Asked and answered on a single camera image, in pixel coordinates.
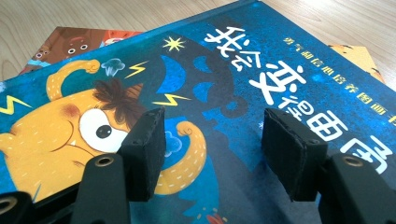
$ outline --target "starburst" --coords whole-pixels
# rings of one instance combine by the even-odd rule
[[[164,40],[167,44],[163,46],[163,48],[169,47],[169,51],[172,49],[177,49],[179,51],[179,48],[184,48],[181,44],[185,43],[185,41],[180,41],[180,38],[177,40],[172,39],[172,37],[169,36],[169,40]]]

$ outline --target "lightning bolt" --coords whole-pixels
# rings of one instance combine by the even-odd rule
[[[178,96],[178,95],[172,95],[172,94],[165,94],[165,97],[168,99],[169,103],[167,103],[167,102],[153,102],[153,104],[155,104],[155,105],[177,105],[177,102],[175,99],[190,100],[189,98]]]
[[[0,113],[8,114],[8,115],[14,114],[14,102],[21,104],[21,105],[31,107],[28,104],[26,104],[24,101],[17,99],[13,96],[7,95],[7,108],[0,107]]]
[[[136,74],[138,74],[138,73],[141,73],[141,72],[143,72],[144,70],[146,70],[146,68],[145,67],[139,67],[141,64],[143,64],[143,63],[139,63],[139,64],[135,64],[135,65],[132,65],[131,67],[129,67],[129,69],[132,69],[132,70],[136,70],[136,71],[134,71],[131,75],[129,75],[128,77],[131,77],[131,76],[134,76],[134,75],[136,75]]]

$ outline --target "yellow cartoon animal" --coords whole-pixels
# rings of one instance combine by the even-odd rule
[[[143,85],[123,90],[119,81],[99,82],[95,89],[62,96],[64,80],[76,70],[95,74],[96,60],[75,61],[49,76],[50,102],[14,123],[0,134],[0,150],[15,186],[38,202],[76,184],[86,162],[97,155],[116,152],[126,134],[145,111],[138,103]],[[177,125],[191,144],[184,158],[160,174],[156,193],[170,194],[186,188],[200,174],[206,157],[205,139],[192,123]]]

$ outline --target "blue book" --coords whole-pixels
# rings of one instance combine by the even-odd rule
[[[290,202],[265,163],[264,109],[396,189],[395,96],[263,2],[240,1],[1,82],[0,193],[38,203],[78,183],[165,106],[165,164],[154,198],[131,203],[134,223],[314,223],[317,205]]]

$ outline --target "wooden table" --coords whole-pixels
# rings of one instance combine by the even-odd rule
[[[230,2],[1,0],[0,80],[15,77],[56,26],[147,31]],[[396,90],[395,0],[264,2],[326,44],[367,47]]]

